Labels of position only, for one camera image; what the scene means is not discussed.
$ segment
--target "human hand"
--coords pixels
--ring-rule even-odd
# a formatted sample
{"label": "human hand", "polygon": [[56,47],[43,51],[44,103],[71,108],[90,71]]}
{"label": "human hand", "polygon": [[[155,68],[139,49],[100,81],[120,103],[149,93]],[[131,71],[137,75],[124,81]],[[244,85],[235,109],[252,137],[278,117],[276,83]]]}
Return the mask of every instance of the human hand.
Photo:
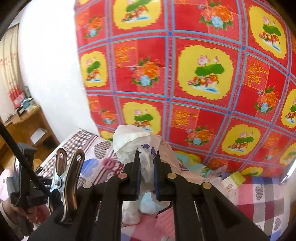
{"label": "human hand", "polygon": [[3,202],[3,209],[8,216],[8,218],[14,223],[17,224],[17,215],[25,216],[30,223],[34,223],[37,221],[37,208],[30,207],[27,212],[23,210],[21,207],[14,207],[10,202],[9,198]]}

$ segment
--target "pink ring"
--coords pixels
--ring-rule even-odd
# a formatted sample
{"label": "pink ring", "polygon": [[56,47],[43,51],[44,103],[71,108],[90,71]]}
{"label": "pink ring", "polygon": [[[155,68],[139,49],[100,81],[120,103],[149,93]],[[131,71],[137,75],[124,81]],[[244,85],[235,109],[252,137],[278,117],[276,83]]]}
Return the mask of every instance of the pink ring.
{"label": "pink ring", "polygon": [[112,169],[114,167],[114,159],[110,157],[104,159],[103,166],[105,167],[106,170]]}

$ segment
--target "person's arm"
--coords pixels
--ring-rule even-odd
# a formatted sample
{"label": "person's arm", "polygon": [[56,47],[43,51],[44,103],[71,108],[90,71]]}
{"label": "person's arm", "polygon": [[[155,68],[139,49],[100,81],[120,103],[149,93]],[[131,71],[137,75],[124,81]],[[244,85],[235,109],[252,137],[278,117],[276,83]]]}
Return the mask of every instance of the person's arm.
{"label": "person's arm", "polygon": [[12,231],[17,235],[17,237],[21,240],[23,239],[24,235],[20,232],[20,227],[17,224],[17,216],[22,215],[25,216],[31,223],[37,221],[37,209],[36,207],[31,207],[28,209],[27,213],[20,207],[14,207],[10,200],[7,199],[0,203],[0,212],[12,229]]}

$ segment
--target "person's wrist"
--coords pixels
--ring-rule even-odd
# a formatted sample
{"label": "person's wrist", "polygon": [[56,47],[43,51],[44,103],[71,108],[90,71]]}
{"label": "person's wrist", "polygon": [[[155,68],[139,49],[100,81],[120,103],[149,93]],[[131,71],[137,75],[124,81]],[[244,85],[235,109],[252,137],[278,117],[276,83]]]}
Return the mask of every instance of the person's wrist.
{"label": "person's wrist", "polygon": [[17,224],[17,212],[13,209],[13,205],[9,199],[3,202],[3,209],[10,221]]}

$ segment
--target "floral curtain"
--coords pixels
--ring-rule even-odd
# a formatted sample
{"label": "floral curtain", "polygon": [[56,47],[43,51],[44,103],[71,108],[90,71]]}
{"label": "floral curtain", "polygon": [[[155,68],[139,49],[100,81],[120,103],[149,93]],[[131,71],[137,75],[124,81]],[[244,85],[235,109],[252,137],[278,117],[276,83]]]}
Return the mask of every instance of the floral curtain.
{"label": "floral curtain", "polygon": [[0,72],[2,81],[7,88],[8,95],[15,107],[20,105],[23,91],[18,61],[18,28],[19,25],[10,28],[0,42]]}

